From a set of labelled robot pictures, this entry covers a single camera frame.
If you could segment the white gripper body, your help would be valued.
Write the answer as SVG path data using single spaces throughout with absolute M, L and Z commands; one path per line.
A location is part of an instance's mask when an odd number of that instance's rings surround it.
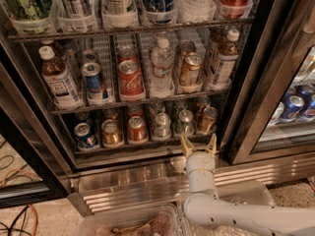
M 214 172 L 216 168 L 215 156 L 205 151 L 195 151 L 186 159 L 186 170 L 190 174 L 195 170 Z

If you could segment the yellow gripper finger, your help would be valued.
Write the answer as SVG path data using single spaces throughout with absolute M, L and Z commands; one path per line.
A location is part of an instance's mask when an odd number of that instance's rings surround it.
M 189 157 L 195 150 L 194 145 L 189 141 L 184 133 L 181 134 L 180 142 L 184 156 Z
M 217 135 L 212 134 L 211 139 L 206 146 L 206 153 L 215 155 L 217 152 Z

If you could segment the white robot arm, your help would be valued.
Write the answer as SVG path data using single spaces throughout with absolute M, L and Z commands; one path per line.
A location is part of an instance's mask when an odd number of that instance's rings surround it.
M 183 210 L 201 226 L 228 225 L 261 236 L 314 236 L 315 210 L 300 207 L 238 205 L 222 200 L 215 183 L 217 135 L 205 149 L 197 150 L 182 133 L 189 196 Z

